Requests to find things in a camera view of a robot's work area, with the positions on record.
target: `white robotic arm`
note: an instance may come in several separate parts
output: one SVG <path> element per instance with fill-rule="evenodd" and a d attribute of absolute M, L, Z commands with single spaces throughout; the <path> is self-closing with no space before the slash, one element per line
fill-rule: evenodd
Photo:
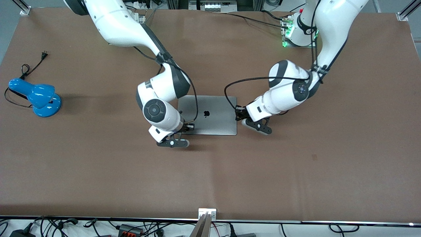
<path fill-rule="evenodd" d="M 313 20 L 310 19 L 310 16 L 313 17 L 310 12 L 315 12 L 314 25 L 319 30 L 318 35 L 323 44 L 317 60 L 308 71 L 288 60 L 275 64 L 269 72 L 269 77 L 279 79 L 269 79 L 269 90 L 247 105 L 247 112 L 237 110 L 237 118 L 242 119 L 242 124 L 268 135 L 272 132 L 267 126 L 270 116 L 288 111 L 312 97 L 345 46 L 351 24 L 367 2 L 368 0 L 307 0 L 303 12 L 294 14 L 293 18 L 294 23 L 297 19 L 305 18 L 305 22 L 310 24 L 303 29 L 300 28 L 300 24 L 294 24 L 297 36 L 295 42 L 304 42 L 297 40 L 298 33 L 301 32 L 301 37 L 309 39 L 309 43 L 306 44 L 311 43 L 312 34 L 307 35 L 303 32 L 306 29 L 310 29 L 309 33 L 315 30 L 311 27 Z"/>
<path fill-rule="evenodd" d="M 192 127 L 191 124 L 187 125 L 180 113 L 169 104 L 189 91 L 190 81 L 187 75 L 181 71 L 151 29 L 133 19 L 131 11 L 122 0 L 64 2 L 76 14 L 89 14 L 108 43 L 120 47 L 145 46 L 154 53 L 155 61 L 164 67 L 162 73 L 139 84 L 136 90 L 137 103 L 146 120 L 152 125 L 149 132 L 158 145 L 165 141 L 166 137 Z M 187 147 L 189 142 L 183 140 L 180 144 Z"/>

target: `silver laptop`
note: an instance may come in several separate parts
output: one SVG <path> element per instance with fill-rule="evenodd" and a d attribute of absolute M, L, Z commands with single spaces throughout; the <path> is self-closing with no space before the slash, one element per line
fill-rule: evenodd
<path fill-rule="evenodd" d="M 228 96 L 235 106 L 237 98 Z M 195 129 L 185 134 L 192 135 L 237 135 L 237 121 L 235 111 L 225 96 L 198 95 L 199 115 Z M 178 111 L 188 121 L 196 115 L 196 102 L 194 95 L 186 95 L 179 99 Z"/>

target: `lamp base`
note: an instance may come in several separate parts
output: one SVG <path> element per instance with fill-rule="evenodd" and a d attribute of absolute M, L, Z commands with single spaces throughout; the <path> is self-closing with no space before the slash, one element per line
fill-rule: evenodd
<path fill-rule="evenodd" d="M 59 95 L 54 93 L 51 101 L 43 108 L 32 107 L 34 113 L 42 118 L 47 118 L 56 114 L 61 108 L 61 98 Z"/>

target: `brown table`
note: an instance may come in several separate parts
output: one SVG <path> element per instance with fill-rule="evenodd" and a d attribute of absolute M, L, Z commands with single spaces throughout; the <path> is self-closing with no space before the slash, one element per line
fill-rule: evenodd
<path fill-rule="evenodd" d="M 283 59 L 311 63 L 278 28 L 235 16 L 162 10 L 150 26 L 201 95 Z M 54 85 L 63 106 L 38 118 L 0 100 L 2 215 L 195 218 L 210 207 L 218 219 L 421 222 L 421 64 L 394 14 L 360 14 L 325 84 L 274 116 L 272 135 L 239 125 L 237 136 L 190 136 L 187 149 L 157 147 L 136 104 L 158 65 L 67 8 L 20 19 L 0 89 L 43 50 L 28 81 Z M 267 89 L 251 81 L 229 95 L 246 105 Z"/>

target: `lamp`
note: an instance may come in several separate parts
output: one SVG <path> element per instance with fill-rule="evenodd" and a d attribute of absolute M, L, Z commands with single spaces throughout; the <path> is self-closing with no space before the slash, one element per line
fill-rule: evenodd
<path fill-rule="evenodd" d="M 39 117 L 50 117 L 56 114 L 61 107 L 61 98 L 54 93 L 55 88 L 47 84 L 31 84 L 20 78 L 14 78 L 9 82 L 12 91 L 26 96 L 33 105 L 32 109 Z"/>

